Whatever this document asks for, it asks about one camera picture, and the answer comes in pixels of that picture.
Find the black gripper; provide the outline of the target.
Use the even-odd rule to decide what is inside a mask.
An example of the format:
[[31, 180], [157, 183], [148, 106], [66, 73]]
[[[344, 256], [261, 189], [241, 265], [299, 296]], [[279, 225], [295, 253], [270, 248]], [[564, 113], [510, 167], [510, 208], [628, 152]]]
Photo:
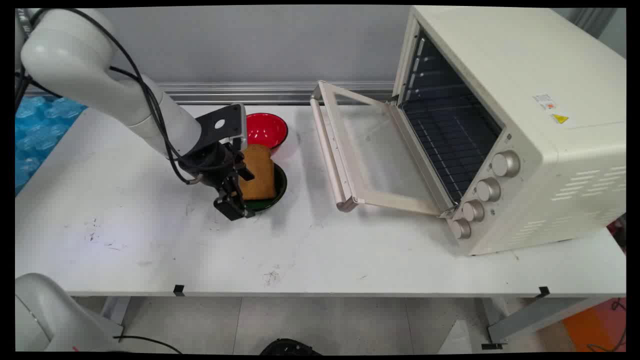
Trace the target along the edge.
[[255, 178], [240, 147], [240, 142], [215, 142], [191, 152], [186, 156], [186, 162], [181, 162], [183, 171], [218, 191], [214, 207], [229, 221], [255, 216], [254, 210], [247, 207], [238, 183], [239, 179], [251, 182]]

